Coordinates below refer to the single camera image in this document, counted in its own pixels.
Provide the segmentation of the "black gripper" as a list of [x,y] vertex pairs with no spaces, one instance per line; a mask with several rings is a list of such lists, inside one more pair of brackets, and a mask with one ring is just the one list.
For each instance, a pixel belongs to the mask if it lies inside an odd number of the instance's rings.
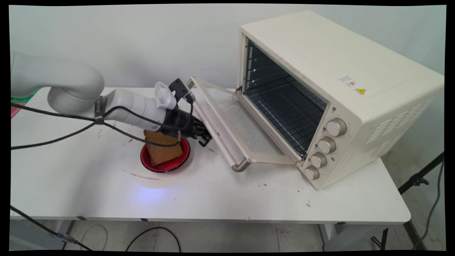
[[198,138],[198,143],[206,147],[212,140],[210,132],[198,118],[180,109],[167,109],[164,124],[164,135],[177,137],[178,129],[181,130],[182,138]]

